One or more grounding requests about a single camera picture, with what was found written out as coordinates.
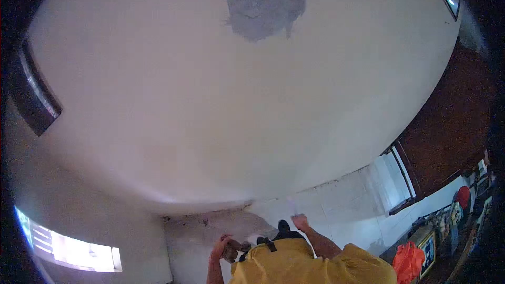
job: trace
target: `person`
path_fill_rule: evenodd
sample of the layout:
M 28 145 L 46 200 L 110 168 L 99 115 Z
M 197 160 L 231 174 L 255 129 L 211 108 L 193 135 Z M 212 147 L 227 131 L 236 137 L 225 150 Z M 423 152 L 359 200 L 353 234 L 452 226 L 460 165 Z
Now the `person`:
M 291 217 L 312 244 L 285 220 L 273 240 L 259 237 L 258 245 L 231 267 L 229 284 L 247 283 L 331 283 L 396 284 L 396 273 L 388 262 L 348 244 L 340 249 L 333 241 L 310 227 L 303 214 Z M 209 256 L 207 284 L 224 284 L 219 260 L 232 235 L 223 234 Z

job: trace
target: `yellow shirt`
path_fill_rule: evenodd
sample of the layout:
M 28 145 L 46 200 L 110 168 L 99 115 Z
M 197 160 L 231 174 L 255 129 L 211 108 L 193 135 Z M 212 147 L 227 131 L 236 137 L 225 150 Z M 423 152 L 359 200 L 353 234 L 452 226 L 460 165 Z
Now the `yellow shirt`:
M 303 239 L 281 239 L 274 244 L 275 252 L 261 244 L 249 251 L 245 261 L 233 263 L 229 284 L 396 284 L 395 270 L 388 262 L 353 244 L 331 260 L 314 259 Z

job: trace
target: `orange plastic bag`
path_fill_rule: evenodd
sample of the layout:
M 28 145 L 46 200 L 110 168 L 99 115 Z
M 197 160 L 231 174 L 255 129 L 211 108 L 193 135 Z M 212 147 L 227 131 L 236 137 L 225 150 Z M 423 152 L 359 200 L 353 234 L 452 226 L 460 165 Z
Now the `orange plastic bag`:
M 416 248 L 412 241 L 406 245 L 399 245 L 393 259 L 393 268 L 396 272 L 397 284 L 409 284 L 421 273 L 424 263 L 423 250 Z

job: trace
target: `white ceiling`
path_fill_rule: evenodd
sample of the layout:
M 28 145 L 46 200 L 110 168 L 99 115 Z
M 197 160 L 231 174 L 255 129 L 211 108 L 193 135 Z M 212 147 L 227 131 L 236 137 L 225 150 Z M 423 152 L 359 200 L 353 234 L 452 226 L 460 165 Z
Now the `white ceiling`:
M 225 0 L 45 0 L 34 57 L 63 114 L 39 139 L 166 213 L 285 196 L 370 163 L 429 97 L 458 35 L 443 0 L 307 0 L 257 43 Z

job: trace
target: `damp patch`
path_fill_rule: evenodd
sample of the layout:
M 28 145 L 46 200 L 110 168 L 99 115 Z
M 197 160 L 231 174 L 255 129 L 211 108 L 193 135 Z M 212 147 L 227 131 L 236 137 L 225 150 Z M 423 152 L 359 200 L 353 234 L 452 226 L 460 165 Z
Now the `damp patch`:
M 291 36 L 293 22 L 305 11 L 306 0 L 226 0 L 234 33 L 251 42 L 274 35 L 282 29 Z

